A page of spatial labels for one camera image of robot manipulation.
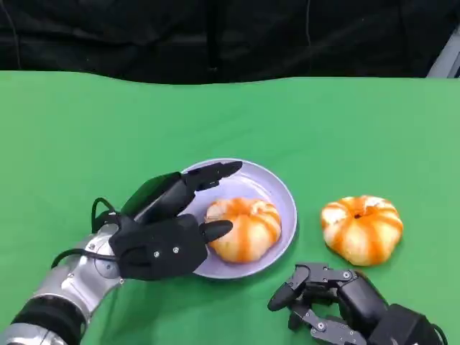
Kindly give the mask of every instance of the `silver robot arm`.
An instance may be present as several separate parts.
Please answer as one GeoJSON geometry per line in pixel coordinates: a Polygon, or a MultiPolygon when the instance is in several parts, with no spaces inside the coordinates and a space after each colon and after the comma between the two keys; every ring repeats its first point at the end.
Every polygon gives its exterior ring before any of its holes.
{"type": "MultiPolygon", "coordinates": [[[[109,239],[117,230],[116,224],[104,225],[76,247],[112,256],[109,239]]],[[[69,256],[49,272],[0,335],[0,345],[78,344],[101,301],[123,282],[115,262],[69,256]]]]}
{"type": "Polygon", "coordinates": [[[194,272],[208,256],[206,244],[227,234],[233,224],[198,225],[193,215],[180,214],[195,192],[215,187],[241,167],[238,161],[214,163],[185,174],[157,176],[120,212],[97,198],[91,212],[93,234],[56,258],[54,268],[0,334],[0,345],[79,345],[101,301],[124,279],[152,281],[194,272]],[[99,202],[109,211],[96,217],[99,202]],[[63,257],[66,261],[58,266],[63,257]]]}

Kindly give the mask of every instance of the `black curtain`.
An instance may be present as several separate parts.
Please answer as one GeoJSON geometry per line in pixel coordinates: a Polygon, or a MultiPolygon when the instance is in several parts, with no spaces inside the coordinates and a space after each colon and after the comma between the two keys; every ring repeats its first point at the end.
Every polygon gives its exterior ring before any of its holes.
{"type": "Polygon", "coordinates": [[[460,17],[460,0],[3,2],[0,69],[148,83],[424,77],[460,17]]]}

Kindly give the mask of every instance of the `robotic hand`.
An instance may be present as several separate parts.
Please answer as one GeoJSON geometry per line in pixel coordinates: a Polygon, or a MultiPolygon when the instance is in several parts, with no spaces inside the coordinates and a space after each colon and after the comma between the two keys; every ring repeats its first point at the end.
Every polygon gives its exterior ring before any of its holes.
{"type": "Polygon", "coordinates": [[[268,303],[271,311],[290,309],[288,328],[302,324],[321,344],[447,345],[443,331],[401,305],[388,305],[362,273],[333,270],[324,263],[299,263],[268,303]],[[339,304],[342,319],[318,317],[314,303],[339,304]]]}
{"type": "Polygon", "coordinates": [[[241,167],[242,162],[216,163],[153,178],[120,212],[105,199],[96,199],[93,234],[56,257],[38,290],[0,334],[0,345],[78,345],[101,301],[125,279],[151,281],[192,273],[207,258],[206,244],[227,234],[233,224],[198,225],[194,216],[179,213],[196,191],[218,185],[241,167]],[[109,210],[96,217],[99,203],[109,210]]]}

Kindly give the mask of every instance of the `green tablecloth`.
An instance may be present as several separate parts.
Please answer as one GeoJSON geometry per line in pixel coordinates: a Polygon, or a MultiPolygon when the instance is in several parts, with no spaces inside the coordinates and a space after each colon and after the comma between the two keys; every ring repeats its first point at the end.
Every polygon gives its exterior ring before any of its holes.
{"type": "Polygon", "coordinates": [[[239,281],[127,282],[104,301],[85,344],[313,344],[267,301],[297,261],[346,267],[323,244],[319,212],[365,193],[389,198],[405,222],[393,258],[367,274],[390,302],[425,313],[459,344],[459,95],[456,80],[158,86],[0,73],[0,328],[54,255],[88,234],[95,197],[120,207],[153,175],[240,157],[293,192],[300,233],[291,250],[239,281]]]}

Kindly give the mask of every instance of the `lavender plate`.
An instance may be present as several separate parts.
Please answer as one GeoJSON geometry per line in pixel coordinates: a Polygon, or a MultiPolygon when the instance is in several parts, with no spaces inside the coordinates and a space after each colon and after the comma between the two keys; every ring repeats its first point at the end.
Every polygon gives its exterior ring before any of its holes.
{"type": "MultiPolygon", "coordinates": [[[[184,172],[217,162],[232,162],[236,159],[222,158],[206,160],[188,167],[184,172]]],[[[204,221],[209,205],[217,198],[261,198],[273,203],[281,215],[281,237],[258,261],[249,264],[231,264],[220,259],[208,248],[208,258],[196,269],[195,274],[214,279],[235,279],[253,275],[278,260],[289,247],[297,226],[297,209],[286,185],[272,172],[252,162],[243,162],[240,171],[221,180],[220,185],[196,193],[193,202],[183,213],[191,213],[198,222],[204,221]]]]}

